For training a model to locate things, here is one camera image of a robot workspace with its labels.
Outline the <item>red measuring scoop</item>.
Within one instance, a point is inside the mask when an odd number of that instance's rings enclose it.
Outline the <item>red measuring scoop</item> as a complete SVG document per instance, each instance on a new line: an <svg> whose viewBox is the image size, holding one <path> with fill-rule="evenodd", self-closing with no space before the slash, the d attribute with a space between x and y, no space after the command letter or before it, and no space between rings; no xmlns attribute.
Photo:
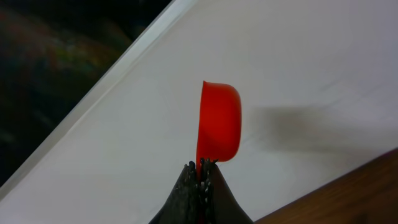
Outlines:
<svg viewBox="0 0 398 224"><path fill-rule="evenodd" d="M237 90L227 84L203 82L197 139L197 179L200 186L198 223L204 223L200 181L200 159L227 162L238 152L241 139L241 99Z"/></svg>

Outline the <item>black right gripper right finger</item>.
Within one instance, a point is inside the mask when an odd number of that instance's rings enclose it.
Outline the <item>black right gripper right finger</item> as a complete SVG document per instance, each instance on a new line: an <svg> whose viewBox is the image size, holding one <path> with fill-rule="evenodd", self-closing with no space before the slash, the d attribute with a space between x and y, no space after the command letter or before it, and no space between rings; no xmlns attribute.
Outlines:
<svg viewBox="0 0 398 224"><path fill-rule="evenodd" d="M253 224L236 201L216 162L209 158L200 159L200 181L204 183L201 192L204 223Z"/></svg>

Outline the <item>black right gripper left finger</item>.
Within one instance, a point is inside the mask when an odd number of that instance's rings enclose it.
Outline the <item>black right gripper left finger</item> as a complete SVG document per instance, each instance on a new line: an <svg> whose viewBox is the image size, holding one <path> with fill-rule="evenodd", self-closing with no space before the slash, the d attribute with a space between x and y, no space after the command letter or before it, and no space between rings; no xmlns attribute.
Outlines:
<svg viewBox="0 0 398 224"><path fill-rule="evenodd" d="M149 224L194 224L198 215L196 165L185 164L164 205Z"/></svg>

